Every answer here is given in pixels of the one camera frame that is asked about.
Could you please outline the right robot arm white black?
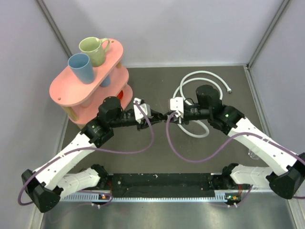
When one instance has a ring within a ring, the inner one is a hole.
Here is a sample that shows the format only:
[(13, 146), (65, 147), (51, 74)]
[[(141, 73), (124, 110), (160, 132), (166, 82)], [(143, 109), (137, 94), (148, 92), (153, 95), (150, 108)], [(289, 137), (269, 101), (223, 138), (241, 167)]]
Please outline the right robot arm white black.
[(226, 188), (248, 184), (270, 188), (278, 196), (292, 199), (305, 180), (305, 155), (296, 154), (261, 132), (238, 109), (222, 103), (222, 91), (211, 85), (196, 89), (197, 103), (187, 104), (183, 97), (169, 100), (172, 112), (166, 122), (186, 124), (207, 120), (210, 126), (236, 140), (262, 159), (266, 167), (230, 164), (223, 169), (222, 182)]

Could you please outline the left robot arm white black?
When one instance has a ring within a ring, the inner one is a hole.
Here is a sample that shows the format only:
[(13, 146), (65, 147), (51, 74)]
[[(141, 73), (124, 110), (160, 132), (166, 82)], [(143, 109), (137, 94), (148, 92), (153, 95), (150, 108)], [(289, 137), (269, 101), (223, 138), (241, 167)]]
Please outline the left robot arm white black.
[(153, 124), (165, 119), (165, 115), (152, 110), (142, 99), (135, 98), (133, 108), (124, 111), (117, 97), (107, 97), (99, 106), (97, 116), (63, 150), (41, 167), (22, 173), (19, 196), (25, 192), (37, 209), (46, 213), (70, 194), (89, 187), (105, 188), (108, 178), (102, 166), (93, 165), (75, 175), (68, 172), (92, 152), (105, 152), (101, 146), (114, 136), (115, 128), (151, 129)]

